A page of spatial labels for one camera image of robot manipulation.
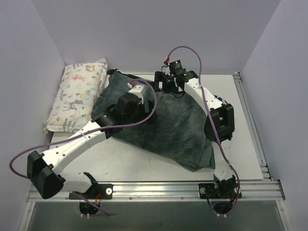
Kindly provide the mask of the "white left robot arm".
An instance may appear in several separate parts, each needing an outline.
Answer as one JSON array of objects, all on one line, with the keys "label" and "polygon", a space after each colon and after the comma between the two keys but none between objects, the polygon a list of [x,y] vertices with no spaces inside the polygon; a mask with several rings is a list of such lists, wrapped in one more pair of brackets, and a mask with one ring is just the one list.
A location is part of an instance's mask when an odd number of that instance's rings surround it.
[{"label": "white left robot arm", "polygon": [[123,128],[153,123],[157,100],[149,100],[148,106],[146,110],[142,93],[127,92],[78,133],[55,143],[53,149],[42,153],[32,151],[27,156],[27,176],[40,196],[50,199],[69,184],[70,190],[82,193],[87,198],[94,197],[98,183],[90,173],[80,173],[76,181],[68,181],[64,169],[88,149],[121,132]]}]

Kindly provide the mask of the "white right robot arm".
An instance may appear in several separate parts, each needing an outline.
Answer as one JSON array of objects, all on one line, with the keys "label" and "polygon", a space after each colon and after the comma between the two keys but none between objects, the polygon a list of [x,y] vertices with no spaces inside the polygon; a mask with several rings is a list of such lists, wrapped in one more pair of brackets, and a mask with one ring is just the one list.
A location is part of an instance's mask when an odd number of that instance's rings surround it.
[{"label": "white right robot arm", "polygon": [[201,82],[201,76],[194,71],[181,70],[167,76],[163,71],[154,74],[156,90],[174,93],[182,90],[190,95],[206,115],[204,132],[211,142],[215,158],[213,185],[214,193],[224,197],[237,187],[237,174],[231,167],[231,139],[235,131],[234,108],[230,103],[212,94]]}]

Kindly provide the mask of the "dark grey fleece pillowcase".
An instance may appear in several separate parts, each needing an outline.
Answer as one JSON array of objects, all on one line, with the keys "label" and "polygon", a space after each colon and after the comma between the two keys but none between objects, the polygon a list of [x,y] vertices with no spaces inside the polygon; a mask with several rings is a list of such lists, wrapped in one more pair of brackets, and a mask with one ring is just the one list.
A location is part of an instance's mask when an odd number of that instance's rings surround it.
[{"label": "dark grey fleece pillowcase", "polygon": [[176,161],[192,172],[215,168],[212,144],[204,133],[206,115],[202,108],[187,94],[158,92],[156,97],[158,119],[153,125],[124,128],[112,137]]}]

